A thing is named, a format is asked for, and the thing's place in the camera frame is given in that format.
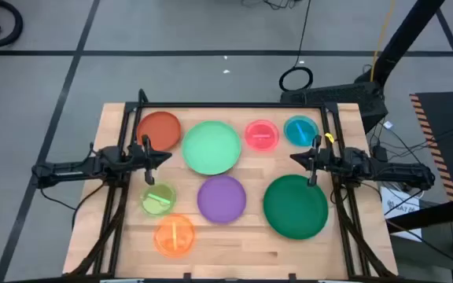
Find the white paper sign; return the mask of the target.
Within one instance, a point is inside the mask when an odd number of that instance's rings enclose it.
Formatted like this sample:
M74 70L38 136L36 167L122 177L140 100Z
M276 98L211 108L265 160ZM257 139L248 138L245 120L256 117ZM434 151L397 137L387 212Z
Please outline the white paper sign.
M382 186L381 198L385 217L389 219L399 215L405 215L407 213L419 211L422 207L420 205L420 200L418 197L414 197L406 202L403 202L410 196L411 195L408 193ZM417 228L409 230L408 232L401 231L394 233L393 236L401 237L411 241L421 242L420 237L422 236L422 229Z

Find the red opaque plastic plate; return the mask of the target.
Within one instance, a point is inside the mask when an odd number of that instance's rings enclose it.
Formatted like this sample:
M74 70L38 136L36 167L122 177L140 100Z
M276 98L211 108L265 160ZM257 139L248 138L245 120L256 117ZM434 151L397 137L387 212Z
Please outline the red opaque plastic plate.
M165 151L176 145L181 138L181 124L170 112L153 112L145 116L137 127L137 143L142 145L142 137L147 135L151 146L157 151Z

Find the black hazard striped platform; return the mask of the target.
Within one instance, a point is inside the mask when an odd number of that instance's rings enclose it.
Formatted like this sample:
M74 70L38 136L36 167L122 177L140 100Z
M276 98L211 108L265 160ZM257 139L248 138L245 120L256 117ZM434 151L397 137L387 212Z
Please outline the black hazard striped platform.
M409 96L440 180L453 201L453 92Z

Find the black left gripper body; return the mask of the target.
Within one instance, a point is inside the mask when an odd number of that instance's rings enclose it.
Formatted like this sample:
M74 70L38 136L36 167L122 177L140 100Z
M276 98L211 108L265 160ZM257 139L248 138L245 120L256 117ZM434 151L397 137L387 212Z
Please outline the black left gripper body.
M145 182L148 185L154 185L155 179L153 177L153 149L151 141L147 135L142 135L142 145L132 144L127 147L130 156L129 170L136 171L138 169L145 170Z

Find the black computer case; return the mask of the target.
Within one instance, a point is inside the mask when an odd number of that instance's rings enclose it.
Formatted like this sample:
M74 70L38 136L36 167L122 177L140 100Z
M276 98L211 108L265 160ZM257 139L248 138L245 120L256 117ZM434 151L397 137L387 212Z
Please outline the black computer case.
M382 88L371 82L287 91L281 94L280 102L300 105L356 103L366 133L389 113Z

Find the black power adapter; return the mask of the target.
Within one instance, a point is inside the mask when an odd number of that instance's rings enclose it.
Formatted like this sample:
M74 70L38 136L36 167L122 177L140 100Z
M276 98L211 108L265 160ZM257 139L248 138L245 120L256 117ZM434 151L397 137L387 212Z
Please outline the black power adapter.
M380 145L375 145L373 147L372 157L380 162L387 162L388 156L386 148Z

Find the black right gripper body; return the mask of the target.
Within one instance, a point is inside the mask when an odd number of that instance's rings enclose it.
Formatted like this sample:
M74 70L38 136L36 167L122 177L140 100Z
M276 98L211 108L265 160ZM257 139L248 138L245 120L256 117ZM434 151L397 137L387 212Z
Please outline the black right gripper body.
M308 180L309 186L317 184L317 170L327 171L332 175L344 176L344 168L342 167L342 160L335 157L332 149L320 149L322 137L316 135L313 140L313 147L309 150L309 171L311 177Z

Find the pink transparent small plate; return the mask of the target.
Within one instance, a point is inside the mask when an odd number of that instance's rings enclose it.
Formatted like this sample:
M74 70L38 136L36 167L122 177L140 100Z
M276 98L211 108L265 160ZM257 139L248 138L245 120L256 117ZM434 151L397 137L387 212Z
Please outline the pink transparent small plate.
M244 139L251 149L271 151L279 142L279 131L271 121L258 119L246 126Z

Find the purple opaque plastic plate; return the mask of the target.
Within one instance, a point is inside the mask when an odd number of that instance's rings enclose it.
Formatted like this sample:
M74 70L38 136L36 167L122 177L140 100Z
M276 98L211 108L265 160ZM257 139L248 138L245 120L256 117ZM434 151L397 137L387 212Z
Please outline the purple opaque plastic plate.
M216 224L228 224L244 213L247 196L243 185L228 175L208 178L197 193L200 213Z

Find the light green large plate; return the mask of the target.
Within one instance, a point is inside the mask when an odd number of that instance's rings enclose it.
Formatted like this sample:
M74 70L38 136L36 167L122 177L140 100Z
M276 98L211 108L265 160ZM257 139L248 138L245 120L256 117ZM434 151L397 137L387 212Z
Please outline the light green large plate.
M219 175L230 170L240 155L239 135L221 121L201 122L188 130L182 140L186 165L202 175Z

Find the lime green transparent plate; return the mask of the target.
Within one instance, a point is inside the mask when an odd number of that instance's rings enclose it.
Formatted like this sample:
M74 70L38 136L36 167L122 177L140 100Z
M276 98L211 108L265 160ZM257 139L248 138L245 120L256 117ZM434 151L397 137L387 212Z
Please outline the lime green transparent plate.
M142 210L153 216L168 215L176 202L175 188L167 183L156 183L143 190L140 197Z

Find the black aluminium table frame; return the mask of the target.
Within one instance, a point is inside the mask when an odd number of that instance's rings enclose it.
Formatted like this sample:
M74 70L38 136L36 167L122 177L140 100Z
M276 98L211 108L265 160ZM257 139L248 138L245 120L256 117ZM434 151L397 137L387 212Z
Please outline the black aluminium table frame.
M255 119L268 119L278 127L295 115L317 120L322 128L318 108L279 103L155 103L150 102L142 116L158 110L174 113L181 121L183 131L205 119L221 120L235 130ZM268 185L283 175L308 173L289 154L305 150L280 141L273 152L256 152L244 148L237 165L228 174L237 178L247 189L246 212L231 225L208 222L199 213L197 192L206 179L189 169L180 148L172 150L170 160L153 172L156 182L165 182L176 188L177 204L174 213L186 216L194 225L195 242L191 252L180 258L161 255L154 246L153 234L161 217L146 215L139 207L139 197L148 185L144 171L131 173L129 185L122 189L101 189L87 200L78 212L75 228L64 262L63 273L70 273L87 257L99 238L108 194L113 192L113 209L120 202L121 193L127 195L122 227L110 236L101 263L101 273L114 277L183 279L190 274L193 281L283 280L295 274L298 280L348 280L339 217L334 204L322 232L309 240L290 240L278 235L263 215L263 194ZM361 185L355 189L355 200L363 237L386 269L398 274L392 243L385 222L378 192Z

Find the teal transparent small plate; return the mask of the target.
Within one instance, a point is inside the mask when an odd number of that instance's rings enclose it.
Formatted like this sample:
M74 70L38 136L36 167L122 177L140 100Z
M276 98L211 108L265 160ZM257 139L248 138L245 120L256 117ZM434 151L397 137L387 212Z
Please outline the teal transparent small plate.
M319 129L313 119L306 116L293 116L285 122L283 132L291 144L308 147L313 145Z

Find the dark green large plate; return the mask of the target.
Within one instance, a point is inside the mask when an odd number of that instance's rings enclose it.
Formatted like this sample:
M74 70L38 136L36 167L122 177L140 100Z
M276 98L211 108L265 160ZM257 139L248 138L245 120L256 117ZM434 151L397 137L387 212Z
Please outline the dark green large plate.
M267 187L263 213L271 228L283 237L306 240L324 228L329 208L319 186L308 185L304 176L284 175Z

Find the black beam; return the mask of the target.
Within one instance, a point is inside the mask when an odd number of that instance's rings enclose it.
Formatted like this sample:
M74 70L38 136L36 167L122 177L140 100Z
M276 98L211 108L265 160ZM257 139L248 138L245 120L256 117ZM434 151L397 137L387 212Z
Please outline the black beam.
M453 222L453 201L399 215L385 221L390 233Z

